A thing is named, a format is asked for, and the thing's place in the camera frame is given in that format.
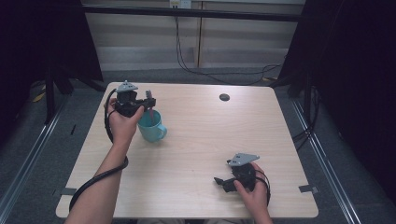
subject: wall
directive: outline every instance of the wall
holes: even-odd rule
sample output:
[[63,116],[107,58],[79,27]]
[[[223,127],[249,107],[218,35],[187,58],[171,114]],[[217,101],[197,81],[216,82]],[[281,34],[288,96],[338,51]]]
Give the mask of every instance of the wall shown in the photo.
[[[300,14],[304,2],[283,0],[193,1],[192,8]],[[90,1],[128,7],[169,7],[169,1]],[[103,70],[179,67],[175,18],[86,14]],[[181,52],[188,67],[263,66],[281,63],[295,22],[178,18]]]

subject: mug handle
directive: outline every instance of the mug handle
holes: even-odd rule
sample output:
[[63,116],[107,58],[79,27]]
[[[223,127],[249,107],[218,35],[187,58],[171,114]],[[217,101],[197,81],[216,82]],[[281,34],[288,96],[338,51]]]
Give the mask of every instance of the mug handle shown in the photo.
[[166,136],[166,134],[168,133],[168,130],[165,128],[165,126],[163,126],[162,124],[159,124],[158,126],[157,126],[157,128],[158,129],[160,129],[161,130],[161,134],[160,134],[160,139],[163,139],[165,136]]

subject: wooden table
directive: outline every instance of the wooden table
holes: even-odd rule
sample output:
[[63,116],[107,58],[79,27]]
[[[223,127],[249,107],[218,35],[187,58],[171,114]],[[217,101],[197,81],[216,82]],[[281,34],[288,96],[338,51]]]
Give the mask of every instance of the wooden table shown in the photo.
[[[149,143],[137,131],[123,170],[114,217],[250,218],[240,196],[226,193],[213,177],[232,178],[226,163],[238,152],[256,161],[271,183],[272,217],[315,217],[318,208],[276,95],[266,87],[134,83],[137,99],[151,90],[168,134]],[[111,147],[103,104],[120,83],[107,87],[67,188],[90,179]],[[221,101],[222,93],[230,95]],[[67,217],[71,196],[62,196],[56,214]]]

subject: black floor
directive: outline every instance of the black floor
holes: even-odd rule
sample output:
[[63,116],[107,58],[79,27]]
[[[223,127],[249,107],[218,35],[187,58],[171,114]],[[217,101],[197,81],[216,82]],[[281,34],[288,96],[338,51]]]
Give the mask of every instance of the black floor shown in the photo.
[[[250,72],[254,69],[240,69],[240,72],[247,70]],[[235,69],[211,69],[210,71],[235,72]],[[278,71],[273,70],[265,76],[276,77]],[[105,72],[104,78],[104,86],[109,82],[125,79],[132,82],[224,84],[211,77],[193,75],[181,69]],[[244,85],[260,80],[261,75],[221,75],[215,76],[215,78]],[[72,80],[72,82],[75,87],[72,95],[63,97],[59,93],[56,94],[58,104],[65,101],[64,109],[48,142],[43,147],[41,154],[37,156],[36,164],[33,165],[34,168],[23,185],[21,194],[12,204],[12,210],[7,214],[7,218],[2,217],[6,220],[5,223],[64,222],[63,219],[55,215],[55,209],[60,199],[56,190],[65,186],[103,97],[102,92],[94,91],[76,80]],[[261,81],[255,85],[266,86],[268,84],[269,82]],[[287,89],[288,87],[276,88],[276,96],[290,134],[294,136],[300,133],[303,127],[298,120],[291,99],[287,95]],[[39,87],[32,89],[31,99],[39,90]],[[0,150],[0,195],[2,199],[43,129],[45,116],[45,99],[38,103],[27,101],[11,137],[2,145]],[[315,133],[326,151],[327,158],[332,163],[346,195],[353,204],[360,222],[396,223],[395,206],[373,177],[355,159],[348,145],[340,139],[324,105],[320,105]],[[275,219],[275,223],[348,223],[309,142],[301,147],[299,156],[308,182],[318,189],[318,193],[314,196],[319,215],[311,219]],[[114,220],[114,223],[130,222],[132,221]]]

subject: teal mug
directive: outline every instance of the teal mug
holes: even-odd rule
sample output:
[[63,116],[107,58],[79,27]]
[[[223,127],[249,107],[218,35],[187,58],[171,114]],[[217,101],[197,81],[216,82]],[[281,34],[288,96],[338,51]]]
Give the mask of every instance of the teal mug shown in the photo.
[[165,126],[162,125],[161,114],[156,110],[148,110],[143,113],[137,126],[143,138],[151,143],[160,141],[167,133]]

